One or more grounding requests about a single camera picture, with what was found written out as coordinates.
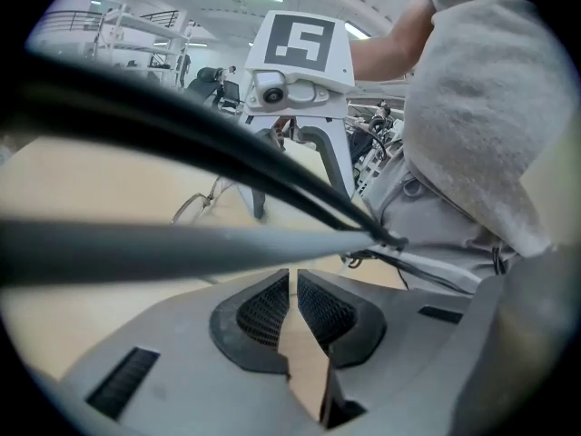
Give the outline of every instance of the gray fabric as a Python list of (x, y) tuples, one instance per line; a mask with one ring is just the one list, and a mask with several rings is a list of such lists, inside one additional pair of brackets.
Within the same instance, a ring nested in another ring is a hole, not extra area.
[(486, 276), (500, 238), (525, 256), (550, 243), (519, 178), (571, 120), (578, 84), (526, 0), (429, 1), (434, 30), (408, 89), (402, 152), (366, 201), (407, 251)]
[(405, 104), (406, 158), (519, 253), (549, 239), (519, 178), (578, 107), (573, 70), (526, 0), (431, 0)]

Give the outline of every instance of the black mesh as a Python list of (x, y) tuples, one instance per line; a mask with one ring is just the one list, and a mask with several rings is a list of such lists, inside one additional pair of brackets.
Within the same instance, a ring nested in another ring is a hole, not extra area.
[(313, 282), (299, 282), (300, 312), (323, 351), (357, 322), (357, 311)]
[(236, 322), (246, 334), (275, 351), (289, 310), (288, 290), (288, 279), (280, 279), (243, 303), (236, 313)]

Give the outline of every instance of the workshop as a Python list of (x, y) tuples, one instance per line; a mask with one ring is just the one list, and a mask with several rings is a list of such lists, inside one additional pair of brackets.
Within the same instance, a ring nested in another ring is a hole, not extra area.
[(581, 50), (555, 16), (573, 1), (27, 2), (0, 122), (10, 419), (573, 422)]

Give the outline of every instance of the person's arm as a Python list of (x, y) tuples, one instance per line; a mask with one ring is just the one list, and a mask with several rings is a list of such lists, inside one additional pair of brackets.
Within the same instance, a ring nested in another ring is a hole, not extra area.
[(401, 77), (419, 60), (434, 26), (436, 13), (429, 0), (409, 0), (405, 11), (385, 37), (350, 43), (357, 81), (388, 81)]

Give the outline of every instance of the railing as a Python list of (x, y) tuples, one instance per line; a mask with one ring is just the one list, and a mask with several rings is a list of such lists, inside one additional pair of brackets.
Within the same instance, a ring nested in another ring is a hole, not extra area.
[(36, 23), (35, 31), (97, 31), (103, 15), (95, 11), (63, 10), (45, 13)]
[(180, 12), (177, 10), (161, 11), (159, 13), (151, 13), (150, 15), (143, 15), (141, 17), (158, 25), (163, 25), (165, 27), (173, 27), (173, 25), (175, 25), (175, 22), (178, 19), (179, 13)]

